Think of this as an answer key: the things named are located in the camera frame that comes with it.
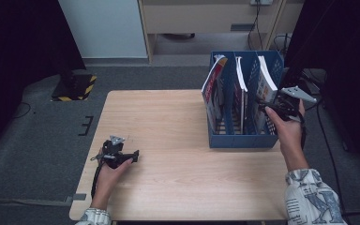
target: cabinet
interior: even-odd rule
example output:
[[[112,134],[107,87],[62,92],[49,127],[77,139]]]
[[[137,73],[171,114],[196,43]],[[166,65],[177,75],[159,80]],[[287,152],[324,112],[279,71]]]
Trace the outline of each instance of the cabinet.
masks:
[[[270,6],[260,6],[258,26],[262,46],[257,49],[268,50],[276,33],[293,31],[303,3],[302,0],[274,0]],[[139,8],[150,61],[157,34],[230,33],[252,30],[252,43],[259,38],[257,29],[252,29],[257,7],[252,6],[249,1],[139,0]]]

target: magazine holder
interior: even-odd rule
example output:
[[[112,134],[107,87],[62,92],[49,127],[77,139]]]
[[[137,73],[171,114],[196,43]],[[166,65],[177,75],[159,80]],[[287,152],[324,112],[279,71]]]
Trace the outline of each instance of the magazine holder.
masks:
[[[214,65],[214,56],[225,55],[228,60],[223,68],[224,109],[220,132],[216,134],[208,124],[209,146],[211,148],[271,148],[278,140],[275,127],[267,118],[264,133],[257,133],[253,123],[253,104],[255,104],[258,79],[260,74],[259,55],[264,56],[268,71],[276,86],[279,86],[283,73],[283,60],[277,51],[211,52],[210,68]],[[235,57],[241,56],[241,69],[247,85],[247,120],[246,134],[236,134],[239,121],[233,116],[233,87],[236,81]]]

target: gray carpet floor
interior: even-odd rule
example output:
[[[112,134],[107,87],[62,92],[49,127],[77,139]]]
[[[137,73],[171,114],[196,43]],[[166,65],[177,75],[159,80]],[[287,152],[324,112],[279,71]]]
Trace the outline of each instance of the gray carpet floor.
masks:
[[[0,224],[74,224],[76,221],[68,217],[69,204],[57,204],[76,191],[107,94],[112,90],[200,89],[208,67],[89,67],[88,70],[97,75],[97,80],[87,100],[51,101],[58,76],[25,89],[23,103],[0,138],[0,200],[43,201],[52,206],[0,202]],[[89,122],[88,117],[93,117],[92,125],[87,135],[80,136],[85,132],[83,124]],[[325,183],[342,194],[347,211],[360,211],[360,157],[343,150],[332,118],[322,107],[320,117],[340,187],[316,108],[306,113],[307,160],[321,172]],[[350,221],[360,224],[360,216],[351,217]],[[285,221],[266,221],[266,224],[285,224]]]

